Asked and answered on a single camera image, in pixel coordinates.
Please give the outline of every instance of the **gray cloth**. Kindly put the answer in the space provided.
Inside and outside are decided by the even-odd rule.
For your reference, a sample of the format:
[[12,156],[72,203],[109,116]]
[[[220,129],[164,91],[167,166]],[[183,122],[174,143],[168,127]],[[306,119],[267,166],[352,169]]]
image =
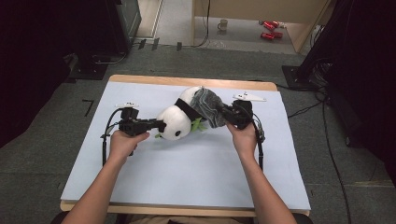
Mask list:
[[224,107],[221,99],[211,90],[201,88],[192,97],[191,108],[209,121],[211,128],[225,125],[225,119],[219,112]]

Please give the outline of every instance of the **red object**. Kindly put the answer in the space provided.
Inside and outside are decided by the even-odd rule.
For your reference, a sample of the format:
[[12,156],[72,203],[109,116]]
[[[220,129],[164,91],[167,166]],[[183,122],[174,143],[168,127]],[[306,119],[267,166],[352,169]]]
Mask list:
[[275,30],[275,26],[273,24],[271,24],[271,22],[269,21],[265,21],[262,26],[264,26],[265,28],[267,28],[269,31],[274,31]]
[[261,38],[268,39],[268,40],[273,40],[275,37],[273,35],[271,35],[271,34],[262,33]]
[[271,35],[273,35],[274,38],[282,38],[283,33],[280,33],[280,32],[271,32]]
[[279,22],[277,21],[269,21],[275,28],[279,27]]

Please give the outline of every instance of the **panda stuffed toy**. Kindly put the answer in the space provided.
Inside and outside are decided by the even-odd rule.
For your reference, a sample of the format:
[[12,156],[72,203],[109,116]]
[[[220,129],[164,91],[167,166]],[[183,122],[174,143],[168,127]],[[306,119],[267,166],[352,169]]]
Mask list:
[[207,120],[211,128],[225,125],[220,111],[224,107],[221,99],[205,87],[190,87],[184,90],[174,105],[165,108],[157,120],[166,126],[159,129],[159,136],[167,140],[178,140],[191,132],[191,125]]

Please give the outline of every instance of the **white paper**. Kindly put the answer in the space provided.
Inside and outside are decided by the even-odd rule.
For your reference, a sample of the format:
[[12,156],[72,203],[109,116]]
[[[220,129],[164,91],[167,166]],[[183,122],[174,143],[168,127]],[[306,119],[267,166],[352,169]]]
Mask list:
[[[155,119],[188,87],[108,82],[62,200],[78,200],[102,167],[102,139],[114,105],[139,104],[139,119]],[[241,90],[209,88],[230,105]],[[289,209],[310,210],[285,107],[278,91],[251,91],[267,102],[252,102],[262,121],[264,172]],[[112,123],[120,121],[120,113]],[[113,203],[253,208],[242,165],[226,127],[189,133],[169,141],[155,138],[140,143],[122,167],[111,196]]]

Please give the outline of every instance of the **person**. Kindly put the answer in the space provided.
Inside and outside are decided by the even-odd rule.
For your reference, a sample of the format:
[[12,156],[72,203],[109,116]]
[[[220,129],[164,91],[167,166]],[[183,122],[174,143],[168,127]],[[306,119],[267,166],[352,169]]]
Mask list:
[[[257,141],[253,124],[249,124],[244,130],[239,130],[230,123],[226,125],[233,137],[233,145],[242,163],[259,223],[296,223],[291,211],[273,189],[254,158]],[[107,162],[62,223],[104,223],[111,193],[122,165],[126,162],[128,155],[136,149],[137,144],[148,137],[149,133],[131,137],[121,131],[115,131],[111,135]],[[159,222],[145,220],[144,223]]]

